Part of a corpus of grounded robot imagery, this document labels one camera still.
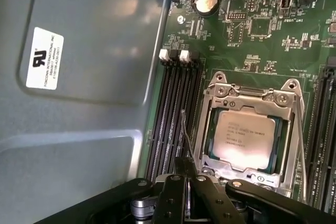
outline dimm slot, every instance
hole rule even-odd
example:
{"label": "dimm slot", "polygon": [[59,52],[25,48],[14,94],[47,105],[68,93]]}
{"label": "dimm slot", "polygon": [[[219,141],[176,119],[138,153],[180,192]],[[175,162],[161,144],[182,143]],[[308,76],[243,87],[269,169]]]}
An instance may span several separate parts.
{"label": "dimm slot", "polygon": [[163,62],[164,80],[160,88],[159,102],[150,143],[150,157],[146,177],[151,181],[161,174],[170,172],[173,159],[180,156],[178,145],[184,146],[181,129],[181,110],[185,109],[188,134],[196,113],[195,96],[199,94],[199,84],[203,71],[199,63]]}
{"label": "dimm slot", "polygon": [[[165,67],[164,72],[163,72],[163,82],[160,87],[160,93],[159,93],[159,98],[158,98],[158,103],[157,103],[158,109],[156,110],[156,113],[155,113],[155,119],[154,119],[155,122],[159,121],[159,118],[162,116],[162,113],[163,113],[163,103],[166,99],[166,97],[163,94],[166,93],[168,80],[169,80],[169,69]],[[152,131],[150,146],[149,146],[150,157],[147,159],[147,164],[146,164],[147,169],[146,169],[145,177],[147,179],[151,179],[152,169],[150,168],[152,167],[153,162],[154,162],[154,156],[152,156],[151,153],[156,148],[156,142],[155,142],[154,136],[155,136],[157,129],[158,129],[158,125],[157,123],[155,123],[153,127],[153,131]]]}
{"label": "dimm slot", "polygon": [[330,90],[329,90],[329,85],[330,85],[331,80],[327,80],[324,83],[324,96],[323,96],[323,101],[322,101],[322,108],[321,108],[321,113],[317,117],[319,119],[318,123],[318,130],[316,137],[314,138],[315,141],[318,143],[316,148],[314,149],[314,156],[313,156],[313,165],[312,165],[312,170],[310,173],[310,178],[308,184],[311,186],[312,192],[314,194],[312,197],[309,199],[309,204],[311,206],[314,206],[316,208],[321,207],[320,202],[318,202],[318,199],[320,199],[320,173],[321,173],[321,168],[322,168],[322,163],[323,163],[323,156],[324,156],[324,147],[325,147],[325,135],[327,132],[328,128],[328,120],[330,116]]}

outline ram slot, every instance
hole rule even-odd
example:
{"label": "ram slot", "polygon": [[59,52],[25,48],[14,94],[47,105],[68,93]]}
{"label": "ram slot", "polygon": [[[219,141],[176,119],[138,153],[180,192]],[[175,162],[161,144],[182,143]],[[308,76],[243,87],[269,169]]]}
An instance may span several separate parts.
{"label": "ram slot", "polygon": [[174,76],[174,86],[172,89],[172,94],[169,96],[172,98],[171,103],[168,106],[168,115],[166,124],[164,125],[164,132],[163,137],[161,138],[161,155],[160,155],[160,163],[158,166],[158,171],[160,174],[164,174],[167,166],[167,154],[169,153],[169,149],[171,148],[171,141],[172,141],[172,133],[174,131],[174,128],[176,128],[175,125],[175,117],[178,114],[178,111],[176,110],[177,104],[179,103],[179,100],[176,99],[178,90],[179,90],[179,83],[181,80],[180,74],[181,74],[181,68],[176,69],[176,73]]}
{"label": "ram slot", "polygon": [[152,136],[152,147],[150,148],[150,157],[149,157],[149,163],[147,166],[147,179],[154,181],[155,171],[157,170],[157,162],[158,162],[158,153],[161,147],[160,138],[162,136],[162,127],[164,125],[164,119],[166,117],[166,108],[167,104],[170,103],[171,97],[169,97],[167,94],[169,93],[169,90],[171,89],[171,77],[172,77],[172,71],[174,68],[172,66],[165,66],[165,74],[163,76],[163,81],[161,84],[161,90],[160,90],[160,96],[161,99],[157,105],[156,115],[155,115],[155,125],[153,128],[153,136]]}
{"label": "ram slot", "polygon": [[178,152],[181,131],[181,110],[186,110],[186,126],[190,134],[191,121],[195,117],[195,90],[199,90],[200,63],[163,62],[165,72],[155,114],[150,157],[146,177],[154,181],[173,167]]}
{"label": "ram slot", "polygon": [[333,154],[334,128],[336,112],[334,109],[335,85],[334,65],[328,66],[320,73],[318,88],[314,98],[313,115],[307,142],[306,159],[308,163],[308,203],[324,209],[325,198],[331,190],[331,166]]}
{"label": "ram slot", "polygon": [[175,157],[174,153],[176,152],[176,135],[177,132],[180,130],[181,128],[181,113],[180,111],[182,110],[182,105],[183,105],[183,101],[185,99],[185,87],[187,85],[187,73],[188,70],[186,68],[183,68],[182,71],[182,76],[179,82],[179,91],[178,91],[178,95],[176,96],[177,102],[176,103],[176,113],[175,113],[175,118],[174,118],[174,129],[171,132],[171,141],[170,141],[170,147],[169,149],[166,151],[166,166],[164,167],[164,169],[162,170],[162,173],[172,173],[172,171],[170,170],[173,164],[173,159]]}

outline screw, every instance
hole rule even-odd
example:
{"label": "screw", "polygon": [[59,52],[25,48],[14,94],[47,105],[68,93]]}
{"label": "screw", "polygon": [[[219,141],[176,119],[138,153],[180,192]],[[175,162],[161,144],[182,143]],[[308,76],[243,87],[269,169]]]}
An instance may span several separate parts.
{"label": "screw", "polygon": [[286,105],[288,102],[288,96],[285,94],[281,94],[277,97],[277,102],[280,103],[280,105]]}
{"label": "screw", "polygon": [[242,184],[241,184],[240,182],[238,182],[238,181],[233,181],[232,184],[233,184],[233,186],[235,186],[235,187],[240,187],[240,186],[242,186]]}
{"label": "screw", "polygon": [[198,177],[197,177],[197,180],[198,180],[198,181],[205,181],[205,180],[206,180],[206,178],[205,178],[205,177],[203,177],[203,176],[198,176]]}
{"label": "screw", "polygon": [[185,17],[183,17],[182,15],[180,15],[179,17],[177,17],[177,22],[181,25],[185,22]]}
{"label": "screw", "polygon": [[138,183],[138,186],[145,186],[145,185],[147,185],[147,182],[144,180]]}
{"label": "screw", "polygon": [[266,96],[265,100],[269,101],[269,102],[274,101],[274,95],[270,94],[270,95]]}
{"label": "screw", "polygon": [[207,168],[207,167],[205,167],[205,168],[202,169],[202,173],[206,174],[206,175],[210,175],[210,176],[214,175],[213,170],[211,170],[210,168]]}
{"label": "screw", "polygon": [[215,178],[220,178],[219,172],[215,172]]}
{"label": "screw", "polygon": [[220,185],[226,185],[227,182],[228,182],[227,179],[223,179],[223,178],[221,178],[221,179],[219,180],[219,184],[220,184]]}
{"label": "screw", "polygon": [[225,93],[225,88],[220,87],[220,88],[218,89],[218,93],[219,93],[219,94],[224,94],[224,93]]}
{"label": "screw", "polygon": [[180,177],[180,176],[177,176],[177,175],[175,175],[175,176],[172,176],[172,177],[170,177],[170,179],[171,179],[171,180],[180,180],[180,179],[181,179],[181,177]]}

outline integrated circuit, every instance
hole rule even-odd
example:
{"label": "integrated circuit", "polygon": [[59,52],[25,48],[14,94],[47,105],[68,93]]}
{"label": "integrated circuit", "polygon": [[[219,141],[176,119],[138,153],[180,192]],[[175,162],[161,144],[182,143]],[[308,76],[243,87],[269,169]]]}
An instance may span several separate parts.
{"label": "integrated circuit", "polygon": [[331,23],[329,26],[329,33],[336,34],[336,23]]}
{"label": "integrated circuit", "polygon": [[256,18],[253,19],[250,35],[254,37],[266,37],[269,33],[269,18]]}
{"label": "integrated circuit", "polygon": [[213,155],[230,162],[233,169],[266,169],[274,144],[275,120],[251,108],[221,111],[213,144]]}

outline printed label on board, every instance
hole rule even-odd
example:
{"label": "printed label on board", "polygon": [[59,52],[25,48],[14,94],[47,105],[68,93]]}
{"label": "printed label on board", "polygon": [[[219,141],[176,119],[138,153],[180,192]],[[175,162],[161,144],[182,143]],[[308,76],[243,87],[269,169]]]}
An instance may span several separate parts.
{"label": "printed label on board", "polygon": [[35,89],[57,88],[64,37],[35,27],[26,86]]}

